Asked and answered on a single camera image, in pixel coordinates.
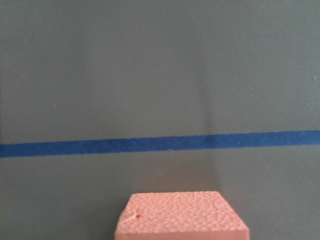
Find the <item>orange foam cube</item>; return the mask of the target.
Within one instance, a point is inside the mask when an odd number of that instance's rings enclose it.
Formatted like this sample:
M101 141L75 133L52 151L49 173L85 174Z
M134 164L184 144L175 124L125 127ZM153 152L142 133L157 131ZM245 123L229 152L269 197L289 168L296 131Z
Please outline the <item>orange foam cube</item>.
M116 240L248 240L250 230L217 191L132 194Z

